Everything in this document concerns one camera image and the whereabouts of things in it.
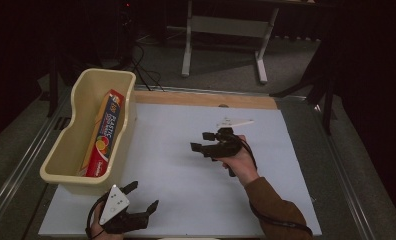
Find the black strap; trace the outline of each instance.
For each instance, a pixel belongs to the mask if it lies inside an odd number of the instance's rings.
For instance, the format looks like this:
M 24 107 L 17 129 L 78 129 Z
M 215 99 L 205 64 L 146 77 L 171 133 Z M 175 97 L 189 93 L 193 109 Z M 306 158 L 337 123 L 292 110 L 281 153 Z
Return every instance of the black strap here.
M 310 234 L 310 236 L 313 237 L 313 232 L 311 231 L 311 229 L 303 224 L 299 224 L 299 223 L 295 223 L 295 222 L 284 222 L 284 221 L 280 221 L 277 219 L 273 219 L 273 218 L 264 216 L 261 213 L 259 213 L 257 211 L 257 209 L 255 209 L 255 207 L 251 203 L 250 203 L 250 207 L 251 207 L 251 210 L 254 213 L 254 215 L 263 222 L 266 222 L 266 223 L 272 224 L 272 225 L 276 225 L 276 226 L 280 226 L 280 227 L 289 227 L 289 228 L 303 230 L 303 231 L 306 231 L 308 234 Z

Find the wooden strip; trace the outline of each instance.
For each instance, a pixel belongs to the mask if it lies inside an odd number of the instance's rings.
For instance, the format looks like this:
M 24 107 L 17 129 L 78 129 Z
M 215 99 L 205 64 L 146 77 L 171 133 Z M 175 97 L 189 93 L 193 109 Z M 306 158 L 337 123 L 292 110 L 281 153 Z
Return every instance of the wooden strip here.
M 137 103 L 277 109 L 273 98 L 262 96 L 159 91 L 134 91 L 134 94 Z

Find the forearm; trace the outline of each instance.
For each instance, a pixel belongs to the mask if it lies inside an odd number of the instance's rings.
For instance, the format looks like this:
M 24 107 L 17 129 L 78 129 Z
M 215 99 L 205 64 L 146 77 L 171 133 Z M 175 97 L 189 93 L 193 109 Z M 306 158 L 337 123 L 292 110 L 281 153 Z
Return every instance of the forearm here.
M 294 203 L 282 200 L 264 177 L 245 186 L 250 203 L 255 210 L 271 219 L 306 225 L 301 211 Z M 260 220 L 261 227 L 268 239 L 312 239 L 306 231 L 269 224 Z

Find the person's right hand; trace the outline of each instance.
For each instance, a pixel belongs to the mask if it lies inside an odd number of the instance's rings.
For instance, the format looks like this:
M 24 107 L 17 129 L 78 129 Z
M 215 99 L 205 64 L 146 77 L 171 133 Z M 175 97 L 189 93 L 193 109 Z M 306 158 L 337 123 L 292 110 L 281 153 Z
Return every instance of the person's right hand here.
M 246 141 L 245 136 L 239 135 L 238 137 Z M 251 155 L 245 148 L 242 148 L 235 156 L 214 159 L 223 162 L 223 167 L 225 168 L 229 166 L 244 187 L 260 177 Z

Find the red and yellow box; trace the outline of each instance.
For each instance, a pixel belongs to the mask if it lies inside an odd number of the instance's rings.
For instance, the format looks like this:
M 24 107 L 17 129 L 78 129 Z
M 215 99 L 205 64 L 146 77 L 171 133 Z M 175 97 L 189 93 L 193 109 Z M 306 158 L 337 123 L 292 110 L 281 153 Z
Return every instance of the red and yellow box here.
M 123 102 L 124 96 L 114 89 L 105 95 L 79 176 L 100 177 L 107 170 Z

